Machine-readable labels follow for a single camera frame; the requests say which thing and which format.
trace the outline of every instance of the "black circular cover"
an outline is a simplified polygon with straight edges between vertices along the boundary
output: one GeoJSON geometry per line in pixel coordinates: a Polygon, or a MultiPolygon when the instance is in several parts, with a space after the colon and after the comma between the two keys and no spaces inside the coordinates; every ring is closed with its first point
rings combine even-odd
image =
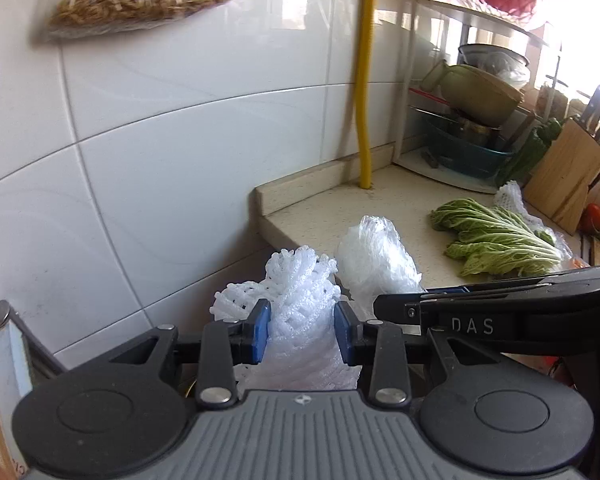
{"type": "Polygon", "coordinates": [[[111,478],[163,455],[184,429],[182,398],[133,365],[100,364],[37,386],[13,413],[30,466],[60,478],[111,478]]]}
{"type": "Polygon", "coordinates": [[[529,368],[460,367],[424,399],[420,424],[441,452],[501,475],[535,475],[576,461],[593,413],[576,391],[529,368]]]}

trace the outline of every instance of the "wall tile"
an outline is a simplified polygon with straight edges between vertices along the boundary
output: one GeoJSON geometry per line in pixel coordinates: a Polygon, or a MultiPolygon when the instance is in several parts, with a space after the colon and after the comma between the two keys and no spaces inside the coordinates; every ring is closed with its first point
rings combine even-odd
{"type": "Polygon", "coordinates": [[[82,143],[105,224],[145,306],[263,246],[250,225],[253,189],[319,163],[324,95],[315,87],[235,98],[82,143]]]}
{"type": "Polygon", "coordinates": [[[59,49],[32,44],[37,0],[0,0],[0,178],[72,143],[59,49]]]}
{"type": "Polygon", "coordinates": [[[136,312],[56,352],[56,357],[67,368],[75,368],[151,328],[144,313],[136,312]]]}
{"type": "Polygon", "coordinates": [[[0,300],[56,352],[138,310],[70,147],[0,181],[0,300]]]}
{"type": "Polygon", "coordinates": [[[159,113],[325,83],[331,0],[232,0],[152,30],[63,45],[82,139],[159,113]]]}
{"type": "MultiPolygon", "coordinates": [[[[367,129],[372,148],[394,140],[390,126],[394,101],[399,90],[400,85],[396,83],[369,84],[367,129]]],[[[321,162],[358,152],[352,99],[353,85],[327,87],[321,162]]]]}
{"type": "MultiPolygon", "coordinates": [[[[378,20],[373,30],[372,82],[401,80],[400,59],[406,48],[408,31],[400,26],[402,0],[375,0],[378,20]]],[[[329,84],[354,80],[354,57],[358,44],[360,0],[334,0],[329,84]]]]}
{"type": "Polygon", "coordinates": [[[181,333],[199,332],[213,319],[209,314],[209,307],[214,304],[214,294],[222,292],[228,283],[263,280],[264,266],[274,252],[273,247],[258,251],[148,306],[144,311],[154,326],[171,323],[176,325],[181,333]]]}

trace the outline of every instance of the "beige countertop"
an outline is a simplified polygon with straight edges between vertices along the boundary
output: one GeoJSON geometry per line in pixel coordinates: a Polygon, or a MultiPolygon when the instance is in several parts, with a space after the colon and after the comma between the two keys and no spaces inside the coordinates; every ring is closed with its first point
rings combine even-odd
{"type": "MultiPolygon", "coordinates": [[[[488,277],[483,274],[473,279],[458,276],[462,263],[443,254],[454,234],[435,231],[427,217],[443,203],[466,197],[493,205],[493,195],[459,189],[390,165],[374,172],[372,189],[343,184],[318,193],[261,217],[260,232],[277,249],[308,245],[318,253],[333,256],[347,229],[357,225],[364,215],[385,216],[400,233],[404,247],[422,273],[425,288],[485,281],[488,277]]],[[[542,218],[545,225],[560,230],[533,208],[528,211],[542,218]]],[[[580,237],[563,234],[579,256],[580,237]]]]}

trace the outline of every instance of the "knife block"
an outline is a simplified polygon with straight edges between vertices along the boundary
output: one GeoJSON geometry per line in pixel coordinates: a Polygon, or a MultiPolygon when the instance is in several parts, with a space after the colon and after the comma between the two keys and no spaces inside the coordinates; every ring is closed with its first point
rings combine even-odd
{"type": "Polygon", "coordinates": [[[524,199],[573,235],[600,171],[600,145],[569,119],[526,184],[524,199]]]}

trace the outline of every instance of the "yellow gas hose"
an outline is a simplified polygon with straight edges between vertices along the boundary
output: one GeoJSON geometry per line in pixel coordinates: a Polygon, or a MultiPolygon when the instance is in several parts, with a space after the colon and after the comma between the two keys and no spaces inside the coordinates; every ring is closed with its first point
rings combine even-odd
{"type": "Polygon", "coordinates": [[[354,98],[356,104],[356,130],[360,151],[360,184],[362,189],[371,187],[371,150],[366,130],[366,96],[371,65],[371,40],[373,36],[374,0],[362,0],[360,13],[360,37],[358,58],[356,59],[356,84],[354,98]]]}

